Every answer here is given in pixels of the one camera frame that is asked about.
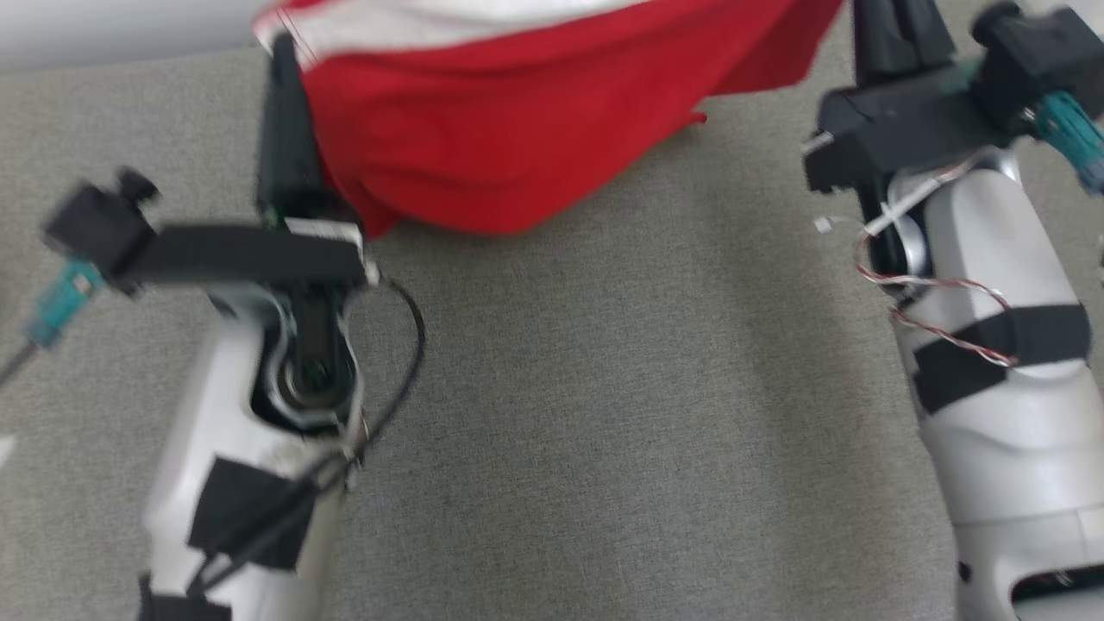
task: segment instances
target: black tape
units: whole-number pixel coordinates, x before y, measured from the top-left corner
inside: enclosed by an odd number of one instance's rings
[[[263,470],[216,459],[200,494],[188,545],[206,552],[222,552],[233,557],[240,541],[225,540],[227,529],[247,518],[257,505],[283,494],[293,485],[291,481]],[[257,557],[253,562],[273,569],[294,570],[299,562],[312,515],[314,512],[305,513],[302,519],[289,528],[269,552]]]
[[[150,576],[138,579],[141,589],[141,609],[138,621],[231,621],[231,610],[202,599],[155,596],[149,587]]]
[[[1085,307],[1078,304],[1012,308],[968,326],[955,337],[1010,354],[1017,366],[1029,367],[1087,358],[1093,331]],[[942,339],[915,356],[920,369],[913,377],[916,396],[931,414],[1008,378],[1008,369]]]

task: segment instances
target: red and white wire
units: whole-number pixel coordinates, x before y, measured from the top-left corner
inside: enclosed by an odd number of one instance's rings
[[[1008,303],[1007,299],[1005,299],[1005,296],[1001,295],[1000,292],[991,287],[987,287],[976,281],[970,281],[967,278],[925,278],[922,276],[879,274],[862,264],[862,256],[866,253],[867,249],[870,246],[871,240],[873,240],[873,238],[866,232],[863,232],[859,236],[859,241],[854,245],[854,269],[859,271],[859,274],[862,275],[863,278],[875,285],[879,286],[912,285],[912,286],[962,288],[962,290],[977,291],[997,301],[997,304],[999,304],[1000,307],[1004,308],[1005,310],[1012,309],[1012,306]],[[889,310],[890,315],[892,315],[893,319],[896,320],[899,324],[910,328],[921,329],[934,334],[935,336],[942,338],[943,340],[946,340],[947,343],[951,343],[952,345],[960,347],[967,351],[973,351],[974,354],[977,354],[986,361],[997,365],[998,367],[1011,368],[1015,367],[1018,362],[1015,356],[1005,354],[1002,351],[998,351],[990,347],[977,345],[976,343],[964,340],[943,328],[916,322],[915,319],[909,317],[909,315],[906,315],[905,312],[898,306],[890,306]]]

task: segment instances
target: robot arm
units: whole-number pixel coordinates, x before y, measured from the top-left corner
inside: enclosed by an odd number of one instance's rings
[[[139,621],[316,619],[347,475],[424,354],[413,298],[365,260],[359,227],[340,221],[343,204],[322,185],[289,39],[274,49],[261,154],[267,228],[155,231],[140,207],[157,189],[134,171],[117,190],[78,187],[45,227],[68,264],[25,351],[51,346],[104,286],[199,285],[215,310],[144,516],[152,545]],[[369,420],[346,303],[374,286],[407,303],[418,340],[401,389]],[[28,357],[0,370],[0,383]]]
[[[1008,148],[1045,138],[1104,191],[1104,42],[1070,10],[986,12],[956,65],[933,2],[856,3],[858,88],[829,94],[810,188],[854,188],[860,272],[898,344],[954,525],[963,621],[1104,618],[1104,402],[1087,315]]]

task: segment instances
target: red cloth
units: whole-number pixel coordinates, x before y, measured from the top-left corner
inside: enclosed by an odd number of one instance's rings
[[[319,59],[304,81],[330,180],[370,234],[403,218],[516,233],[598,189],[703,97],[800,81],[840,3],[650,0],[455,48]]]

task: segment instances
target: gray carpet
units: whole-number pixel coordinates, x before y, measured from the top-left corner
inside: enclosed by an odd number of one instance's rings
[[[945,4],[962,33],[981,2]],[[159,219],[250,217],[264,67],[251,50],[0,78],[0,351],[60,265],[36,225],[74,178],[132,164]],[[532,233],[376,245],[431,349],[344,509],[327,620],[952,618],[883,299],[850,236],[810,223],[856,213],[805,191],[797,152],[849,73],[841,22],[804,85],[705,103],[709,125]],[[1045,148],[1023,158],[1104,325],[1101,204]],[[134,618],[140,511],[210,317],[194,291],[105,296],[3,393],[0,619]],[[378,403],[408,319],[368,298],[355,330]]]

